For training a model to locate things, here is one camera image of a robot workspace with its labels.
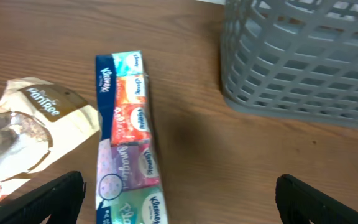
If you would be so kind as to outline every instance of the wood grain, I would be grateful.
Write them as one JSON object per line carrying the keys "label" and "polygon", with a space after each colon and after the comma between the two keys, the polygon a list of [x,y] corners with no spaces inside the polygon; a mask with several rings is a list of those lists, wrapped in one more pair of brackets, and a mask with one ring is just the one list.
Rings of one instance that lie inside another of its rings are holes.
{"label": "wood grain", "polygon": [[[94,56],[141,49],[171,223],[280,223],[281,174],[358,211],[358,130],[240,114],[223,102],[222,18],[223,6],[194,0],[0,0],[0,96],[8,79],[39,77],[94,105]],[[79,170],[88,193],[78,223],[94,223],[97,142],[11,198]]]}

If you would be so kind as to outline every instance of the basket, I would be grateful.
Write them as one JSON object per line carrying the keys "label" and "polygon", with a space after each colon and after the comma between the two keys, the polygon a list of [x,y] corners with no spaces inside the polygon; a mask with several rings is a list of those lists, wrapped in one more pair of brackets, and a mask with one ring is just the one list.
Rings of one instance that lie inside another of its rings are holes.
{"label": "basket", "polygon": [[227,0],[226,103],[358,128],[358,0]]}

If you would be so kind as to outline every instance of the plastic packaging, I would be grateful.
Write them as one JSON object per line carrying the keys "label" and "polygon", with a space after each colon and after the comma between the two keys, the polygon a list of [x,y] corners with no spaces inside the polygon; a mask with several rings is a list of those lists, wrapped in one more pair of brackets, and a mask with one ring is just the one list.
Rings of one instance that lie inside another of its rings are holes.
{"label": "plastic packaging", "polygon": [[98,112],[75,92],[9,80],[0,100],[0,200],[98,130]]}
{"label": "plastic packaging", "polygon": [[168,223],[141,52],[96,56],[96,89],[103,117],[96,223]]}

